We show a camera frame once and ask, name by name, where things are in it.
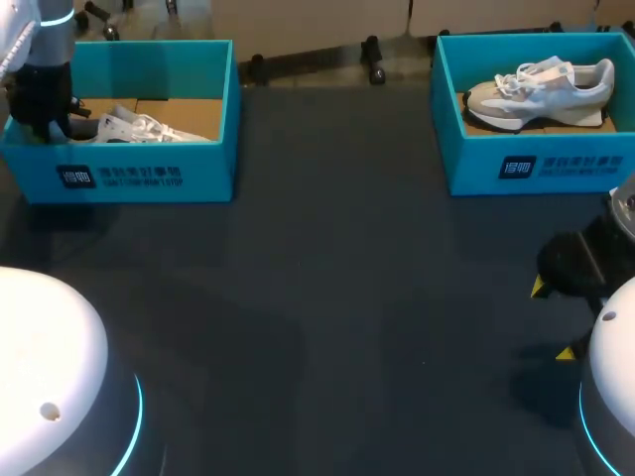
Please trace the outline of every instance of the shoe box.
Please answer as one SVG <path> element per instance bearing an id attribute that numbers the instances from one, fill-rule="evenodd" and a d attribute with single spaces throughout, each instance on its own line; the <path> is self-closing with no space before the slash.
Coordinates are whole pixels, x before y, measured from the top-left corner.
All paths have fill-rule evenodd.
<path id="1" fill-rule="evenodd" d="M 34 145 L 10 119 L 0 152 L 30 203 L 231 200 L 241 99 L 231 42 L 78 43 L 71 68 L 91 118 L 121 104 L 212 142 Z"/>
<path id="2" fill-rule="evenodd" d="M 500 132 L 465 113 L 463 94 L 474 85 L 553 56 L 613 61 L 615 88 L 600 127 L 537 119 L 519 133 Z M 607 192 L 635 170 L 635 50 L 622 33 L 439 37 L 431 103 L 452 195 Z"/>

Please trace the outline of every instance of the white sneaker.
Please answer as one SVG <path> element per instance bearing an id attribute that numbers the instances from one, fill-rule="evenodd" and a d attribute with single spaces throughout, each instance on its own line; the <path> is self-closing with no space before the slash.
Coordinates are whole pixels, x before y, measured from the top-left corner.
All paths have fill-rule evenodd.
<path id="1" fill-rule="evenodd" d="M 201 136 L 177 131 L 146 114 L 135 114 L 116 105 L 110 114 L 103 114 L 97 126 L 94 143 L 176 143 L 211 142 Z"/>
<path id="2" fill-rule="evenodd" d="M 518 69 L 516 70 L 516 74 L 519 74 L 521 72 L 524 72 L 525 74 L 536 74 L 538 72 L 543 72 L 543 71 L 546 71 L 547 69 L 551 69 L 552 67 L 557 66 L 558 64 L 561 64 L 562 62 L 564 61 L 562 61 L 558 57 L 551 57 L 540 62 L 526 62 L 518 66 Z M 500 78 L 503 81 L 508 81 L 512 77 L 512 75 L 513 74 L 507 74 L 506 76 L 501 76 L 500 74 L 496 74 L 496 77 Z M 496 81 L 494 80 L 494 81 L 481 82 L 480 84 L 476 84 L 474 87 L 472 87 L 470 91 L 473 89 L 480 89 L 483 87 L 496 87 Z"/>
<path id="3" fill-rule="evenodd" d="M 574 126 L 600 126 L 614 78 L 610 59 L 591 66 L 561 62 L 531 73 L 523 64 L 516 74 L 496 75 L 493 85 L 470 89 L 465 106 L 477 119 L 508 131 L 520 130 L 538 117 Z"/>

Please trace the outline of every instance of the table surface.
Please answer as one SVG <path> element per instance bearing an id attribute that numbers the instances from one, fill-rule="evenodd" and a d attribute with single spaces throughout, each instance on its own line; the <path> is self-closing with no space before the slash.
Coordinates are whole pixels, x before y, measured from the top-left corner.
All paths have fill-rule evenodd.
<path id="1" fill-rule="evenodd" d="M 598 196 L 450 198 L 428 95 L 245 90 L 229 205 L 35 230 L 1 170 L 0 264 L 93 303 L 172 474 L 570 474 L 578 374 L 554 356 L 588 309 L 529 293 Z"/>

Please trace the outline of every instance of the shoe sole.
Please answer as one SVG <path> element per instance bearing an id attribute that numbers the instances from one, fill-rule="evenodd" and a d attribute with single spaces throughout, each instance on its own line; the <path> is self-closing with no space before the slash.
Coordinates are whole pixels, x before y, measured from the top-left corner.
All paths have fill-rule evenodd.
<path id="1" fill-rule="evenodd" d="M 485 114 L 479 114 L 471 109 L 467 112 L 476 119 L 504 131 L 520 131 L 525 125 L 538 118 L 546 118 L 557 121 L 561 124 L 576 127 L 599 127 L 604 123 L 601 109 L 577 108 L 577 109 L 561 109 L 554 111 L 548 116 L 529 116 L 525 118 L 509 119 L 500 117 L 490 117 Z"/>

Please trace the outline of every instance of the blue led light ring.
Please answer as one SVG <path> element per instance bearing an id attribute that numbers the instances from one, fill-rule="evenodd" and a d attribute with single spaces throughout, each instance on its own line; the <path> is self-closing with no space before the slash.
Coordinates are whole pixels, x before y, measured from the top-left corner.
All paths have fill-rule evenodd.
<path id="1" fill-rule="evenodd" d="M 72 10 L 70 10 L 70 13 L 66 15 L 65 17 L 58 18 L 57 20 L 49 20 L 47 22 L 40 22 L 40 26 L 42 28 L 46 28 L 46 27 L 56 27 L 57 25 L 63 25 L 64 23 L 72 20 L 74 16 L 75 16 L 75 9 L 73 8 Z"/>
<path id="2" fill-rule="evenodd" d="M 123 468 L 126 466 L 126 463 L 128 463 L 128 460 L 132 455 L 132 451 L 135 449 L 135 445 L 137 444 L 137 440 L 139 439 L 139 432 L 141 431 L 141 421 L 143 420 L 143 394 L 141 392 L 141 384 L 139 383 L 139 379 L 136 375 L 135 381 L 137 382 L 137 392 L 139 393 L 139 415 L 137 416 L 137 425 L 135 426 L 135 432 L 132 434 L 132 439 L 130 440 L 128 449 L 126 449 L 126 452 L 121 458 L 121 461 L 119 461 L 119 464 L 110 476 L 119 476 L 119 473 L 123 471 Z"/>
<path id="3" fill-rule="evenodd" d="M 599 456 L 599 459 L 602 460 L 602 462 L 606 465 L 606 467 L 608 469 L 610 469 L 611 472 L 615 476 L 621 476 L 617 472 L 617 470 L 611 465 L 611 463 L 609 463 L 608 460 L 601 453 L 601 451 L 599 450 L 599 448 L 595 444 L 595 441 L 593 441 L 593 438 L 591 437 L 591 433 L 588 431 L 588 428 L 586 427 L 586 421 L 584 420 L 584 412 L 582 411 L 582 385 L 581 384 L 579 386 L 579 399 L 578 400 L 579 400 L 579 417 L 582 420 L 582 426 L 584 427 L 584 431 L 586 432 L 586 437 L 588 438 L 588 441 L 591 443 L 591 446 L 593 447 L 593 449 L 595 450 L 595 452 Z"/>

